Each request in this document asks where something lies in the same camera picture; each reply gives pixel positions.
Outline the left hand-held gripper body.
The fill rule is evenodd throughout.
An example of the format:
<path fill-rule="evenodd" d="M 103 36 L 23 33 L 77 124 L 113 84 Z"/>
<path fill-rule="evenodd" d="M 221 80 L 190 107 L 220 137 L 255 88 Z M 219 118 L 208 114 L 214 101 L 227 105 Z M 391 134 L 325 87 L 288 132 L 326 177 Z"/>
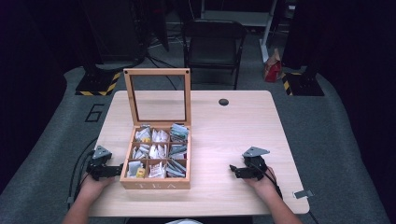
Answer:
<path fill-rule="evenodd" d="M 110 177 L 111 167 L 106 163 L 112 157 L 112 153 L 104 147 L 98 146 L 92 153 L 91 159 L 88 161 L 86 172 L 92 176 L 94 180 L 100 177 Z"/>

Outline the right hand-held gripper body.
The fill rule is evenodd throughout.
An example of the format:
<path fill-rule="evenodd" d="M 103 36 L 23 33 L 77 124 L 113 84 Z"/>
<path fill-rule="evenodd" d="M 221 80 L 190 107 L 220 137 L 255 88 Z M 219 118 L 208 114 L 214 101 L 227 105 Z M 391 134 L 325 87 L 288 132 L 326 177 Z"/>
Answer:
<path fill-rule="evenodd" d="M 244 178 L 257 178 L 261 180 L 264 177 L 268 167 L 262 155 L 269 154 L 270 151 L 259 147 L 250 147 L 242 156 L 246 165 Z"/>

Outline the person's left hand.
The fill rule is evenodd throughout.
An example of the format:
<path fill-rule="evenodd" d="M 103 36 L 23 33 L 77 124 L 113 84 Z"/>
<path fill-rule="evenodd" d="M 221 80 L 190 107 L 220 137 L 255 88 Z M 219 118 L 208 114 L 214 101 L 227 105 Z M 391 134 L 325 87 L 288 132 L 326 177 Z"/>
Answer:
<path fill-rule="evenodd" d="M 112 184 L 114 180 L 114 177 L 95 180 L 91 175 L 85 174 L 80 184 L 78 198 L 87 202 L 94 202 L 100 196 L 104 188 Z"/>

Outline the person's right hand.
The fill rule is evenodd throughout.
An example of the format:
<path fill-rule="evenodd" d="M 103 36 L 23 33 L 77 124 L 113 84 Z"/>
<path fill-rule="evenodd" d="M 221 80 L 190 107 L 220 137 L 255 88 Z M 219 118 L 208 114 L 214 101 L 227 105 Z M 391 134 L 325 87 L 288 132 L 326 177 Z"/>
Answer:
<path fill-rule="evenodd" d="M 245 182 L 254 188 L 255 192 L 265 203 L 271 202 L 272 200 L 277 200 L 279 198 L 274 181 L 276 181 L 276 176 L 274 174 L 274 170 L 271 167 L 267 169 L 266 177 L 262 178 L 261 180 L 253 178 L 245 179 Z"/>

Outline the assortment of tea bags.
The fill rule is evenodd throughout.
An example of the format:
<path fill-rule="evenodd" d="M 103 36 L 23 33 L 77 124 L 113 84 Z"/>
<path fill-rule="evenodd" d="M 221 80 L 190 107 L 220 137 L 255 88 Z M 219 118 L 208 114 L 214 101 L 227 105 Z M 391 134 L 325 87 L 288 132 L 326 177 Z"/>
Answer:
<path fill-rule="evenodd" d="M 127 177 L 185 178 L 187 176 L 188 137 L 190 130 L 181 124 L 169 129 L 149 126 L 134 134 L 128 156 Z"/>

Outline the wooden tea box with lid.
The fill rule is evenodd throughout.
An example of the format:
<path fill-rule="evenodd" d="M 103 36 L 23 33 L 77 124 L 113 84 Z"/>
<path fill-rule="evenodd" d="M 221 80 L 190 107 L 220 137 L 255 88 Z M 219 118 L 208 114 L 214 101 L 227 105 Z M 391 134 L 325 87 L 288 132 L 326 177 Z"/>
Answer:
<path fill-rule="evenodd" d="M 188 68 L 126 68 L 123 70 L 133 119 L 133 131 L 120 182 L 126 189 L 189 189 L 191 187 L 191 74 Z M 127 177 L 128 156 L 135 132 L 149 126 L 169 129 L 181 124 L 189 130 L 185 178 Z"/>

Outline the black striped stand base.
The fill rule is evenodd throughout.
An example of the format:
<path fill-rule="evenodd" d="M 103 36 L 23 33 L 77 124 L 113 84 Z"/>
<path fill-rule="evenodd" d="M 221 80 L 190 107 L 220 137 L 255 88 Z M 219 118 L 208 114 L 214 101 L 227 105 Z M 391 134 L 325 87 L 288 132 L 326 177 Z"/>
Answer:
<path fill-rule="evenodd" d="M 301 73 L 283 73 L 281 76 L 286 94 L 289 96 L 323 96 L 318 81 Z"/>
<path fill-rule="evenodd" d="M 75 95 L 84 96 L 107 96 L 115 89 L 120 72 L 101 71 L 98 75 L 90 75 L 86 72 L 78 83 Z"/>

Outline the person's white clothing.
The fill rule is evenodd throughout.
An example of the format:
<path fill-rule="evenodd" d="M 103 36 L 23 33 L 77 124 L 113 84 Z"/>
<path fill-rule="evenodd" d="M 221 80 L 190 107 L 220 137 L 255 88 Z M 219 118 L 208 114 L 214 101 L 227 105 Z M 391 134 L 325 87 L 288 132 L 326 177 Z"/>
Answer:
<path fill-rule="evenodd" d="M 204 223 L 190 218 L 182 218 L 178 220 L 172 220 L 164 224 L 204 224 Z"/>

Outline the red paper bag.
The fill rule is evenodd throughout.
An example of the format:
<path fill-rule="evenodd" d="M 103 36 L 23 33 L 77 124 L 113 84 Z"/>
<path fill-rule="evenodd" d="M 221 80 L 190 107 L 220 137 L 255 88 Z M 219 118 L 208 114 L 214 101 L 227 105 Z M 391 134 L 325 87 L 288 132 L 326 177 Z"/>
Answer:
<path fill-rule="evenodd" d="M 281 59 L 278 49 L 268 58 L 264 67 L 264 80 L 266 82 L 276 82 L 281 71 Z"/>

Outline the black folding chair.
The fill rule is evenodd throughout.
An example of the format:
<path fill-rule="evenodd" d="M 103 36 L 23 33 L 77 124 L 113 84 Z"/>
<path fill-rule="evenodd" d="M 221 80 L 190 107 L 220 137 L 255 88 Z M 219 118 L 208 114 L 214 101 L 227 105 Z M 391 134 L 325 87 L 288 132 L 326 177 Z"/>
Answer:
<path fill-rule="evenodd" d="M 184 66 L 230 70 L 237 87 L 246 28 L 237 21 L 196 19 L 183 24 Z"/>

